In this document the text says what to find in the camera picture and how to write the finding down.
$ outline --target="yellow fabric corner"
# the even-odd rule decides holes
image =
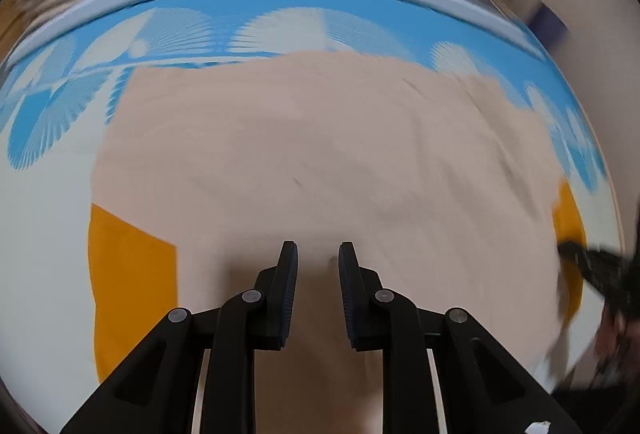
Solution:
[[[95,366],[102,382],[177,306],[176,249],[92,205],[88,256]]]
[[[564,180],[560,186],[558,205],[554,208],[554,228],[558,243],[575,241],[581,245],[587,244],[582,218],[567,180]],[[562,262],[562,274],[569,292],[569,302],[564,323],[569,324],[578,309],[580,309],[580,303],[582,302],[582,276],[578,267],[566,262]]]

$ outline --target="yellow object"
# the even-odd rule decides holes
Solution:
[[[178,305],[176,249],[92,205],[88,254],[102,382]]]
[[[574,195],[571,193],[569,182],[564,180],[560,186],[560,198],[554,208],[554,228],[556,240],[575,241],[581,245],[587,244],[587,236],[584,232],[580,212],[575,204]],[[571,263],[562,262],[562,274],[569,293],[569,302],[564,316],[564,323],[569,324],[575,316],[582,302],[582,276],[578,267]]]

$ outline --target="purple object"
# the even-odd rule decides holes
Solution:
[[[540,3],[540,8],[538,8],[528,26],[548,52],[551,52],[551,49],[566,34],[564,23],[544,3]]]

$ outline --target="round metal joint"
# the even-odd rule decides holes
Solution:
[[[376,300],[378,302],[391,302],[394,297],[394,293],[389,289],[379,289],[376,292]]]
[[[469,315],[467,315],[466,311],[464,311],[463,309],[453,308],[449,312],[449,318],[453,322],[456,322],[457,324],[462,324],[462,323],[466,322],[466,320],[469,318]]]
[[[185,308],[174,308],[169,312],[169,320],[173,323],[182,322],[187,318],[187,315]]]
[[[258,302],[262,298],[262,293],[257,289],[248,289],[242,293],[242,300],[245,302]]]

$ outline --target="wall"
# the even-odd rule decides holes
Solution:
[[[539,0],[513,0],[527,21]],[[640,195],[638,0],[540,0],[569,29],[552,53],[594,127],[616,188],[625,243],[635,240]]]

